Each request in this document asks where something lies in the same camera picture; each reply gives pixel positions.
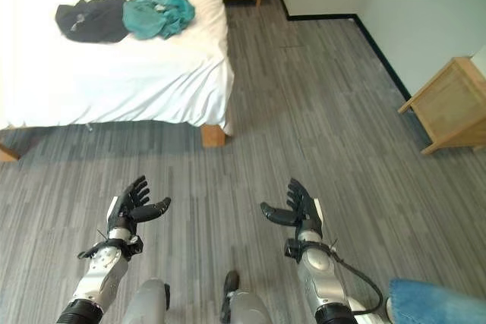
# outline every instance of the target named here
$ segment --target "teal shirt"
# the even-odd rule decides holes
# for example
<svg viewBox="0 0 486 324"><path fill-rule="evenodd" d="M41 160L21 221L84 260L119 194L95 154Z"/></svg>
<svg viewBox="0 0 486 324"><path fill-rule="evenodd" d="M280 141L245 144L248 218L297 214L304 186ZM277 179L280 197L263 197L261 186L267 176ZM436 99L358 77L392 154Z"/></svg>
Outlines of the teal shirt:
<svg viewBox="0 0 486 324"><path fill-rule="evenodd" d="M168 39L194 19L188 0L129 0L123 4L123 24L138 39L160 35Z"/></svg>

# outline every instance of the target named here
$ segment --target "gray vinyl floor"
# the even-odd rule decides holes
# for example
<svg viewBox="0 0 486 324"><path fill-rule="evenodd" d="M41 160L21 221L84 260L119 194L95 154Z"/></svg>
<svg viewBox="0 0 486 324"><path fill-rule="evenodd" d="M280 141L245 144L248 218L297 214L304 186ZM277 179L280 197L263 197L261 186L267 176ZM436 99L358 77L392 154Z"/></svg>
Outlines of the gray vinyl floor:
<svg viewBox="0 0 486 324"><path fill-rule="evenodd" d="M422 156L428 138L350 20L288 22L279 0L228 7L235 136L203 149L197 128L160 122L3 131L24 154L0 165L0 322L54 322L100 239L113 195L140 174L152 198L173 198L140 226L144 253L130 263L105 323L120 321L137 286L172 286L171 323L215 323L225 273L257 292L275 323L311 323L292 229L258 203L284 207L299 179L320 198L326 238L387 293L394 277L486 297L486 153ZM374 300L345 274L349 293Z"/></svg>

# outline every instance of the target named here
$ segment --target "white bed sheet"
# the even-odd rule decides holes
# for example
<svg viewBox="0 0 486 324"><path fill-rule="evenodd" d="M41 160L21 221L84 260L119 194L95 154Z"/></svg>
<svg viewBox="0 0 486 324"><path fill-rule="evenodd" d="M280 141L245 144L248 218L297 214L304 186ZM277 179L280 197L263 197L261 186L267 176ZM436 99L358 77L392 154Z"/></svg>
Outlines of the white bed sheet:
<svg viewBox="0 0 486 324"><path fill-rule="evenodd" d="M0 129L137 120L224 127L233 73L222 0L190 0L196 17L180 35L110 45L60 33L57 6L78 0L3 1Z"/></svg>

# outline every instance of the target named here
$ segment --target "robotic arm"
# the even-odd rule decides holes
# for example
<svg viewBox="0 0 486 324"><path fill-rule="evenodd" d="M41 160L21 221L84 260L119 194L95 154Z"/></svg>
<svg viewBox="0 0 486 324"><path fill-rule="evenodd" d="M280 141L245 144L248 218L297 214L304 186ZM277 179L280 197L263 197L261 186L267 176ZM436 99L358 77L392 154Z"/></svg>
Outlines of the robotic arm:
<svg viewBox="0 0 486 324"><path fill-rule="evenodd" d="M120 197L113 198L106 215L108 238L78 255L80 259L90 259L90 268L79 281L57 323L98 324L101 321L116 298L128 262L144 248L137 235L137 223L160 217L171 203L167 197L159 203L145 205L149 202L147 185L145 176L142 176Z"/></svg>
<svg viewBox="0 0 486 324"><path fill-rule="evenodd" d="M370 313L381 306L383 296L380 289L365 274L344 263L336 251L322 242L320 206L297 180L290 181L287 195L287 205L292 210L276 209L267 203L261 203L260 207L271 222L295 227L295 239L286 241L284 253L298 264L298 277L317 324L356 324L354 315ZM363 312L351 311L331 258L372 286L380 298L375 308Z"/></svg>

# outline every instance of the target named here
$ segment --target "blue jeans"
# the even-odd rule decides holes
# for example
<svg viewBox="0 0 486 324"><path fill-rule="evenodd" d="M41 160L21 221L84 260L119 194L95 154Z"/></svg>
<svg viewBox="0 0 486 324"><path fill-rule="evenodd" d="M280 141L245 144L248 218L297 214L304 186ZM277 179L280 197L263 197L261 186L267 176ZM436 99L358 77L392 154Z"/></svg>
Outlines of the blue jeans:
<svg viewBox="0 0 486 324"><path fill-rule="evenodd" d="M390 282L396 324L486 323L486 302L424 282Z"/></svg>

